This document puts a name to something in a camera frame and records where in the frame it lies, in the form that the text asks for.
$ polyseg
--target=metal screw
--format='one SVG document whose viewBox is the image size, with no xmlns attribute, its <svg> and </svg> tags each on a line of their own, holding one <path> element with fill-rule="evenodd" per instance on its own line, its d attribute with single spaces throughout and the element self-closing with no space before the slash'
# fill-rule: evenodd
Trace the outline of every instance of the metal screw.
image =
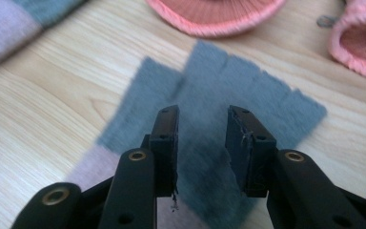
<svg viewBox="0 0 366 229">
<path fill-rule="evenodd" d="M 305 160 L 304 156 L 302 156 L 301 154 L 296 153 L 296 152 L 287 152 L 287 153 L 285 153 L 285 157 L 287 157 L 287 159 L 295 161 L 295 162 L 301 162 L 301 161 Z"/>
<path fill-rule="evenodd" d="M 45 194 L 41 201 L 43 204 L 51 206 L 64 201 L 69 195 L 70 190 L 68 188 L 59 187 Z"/>
<path fill-rule="evenodd" d="M 130 160 L 142 160 L 145 159 L 145 157 L 147 157 L 147 155 L 142 151 L 136 151 L 129 154 Z"/>
</svg>

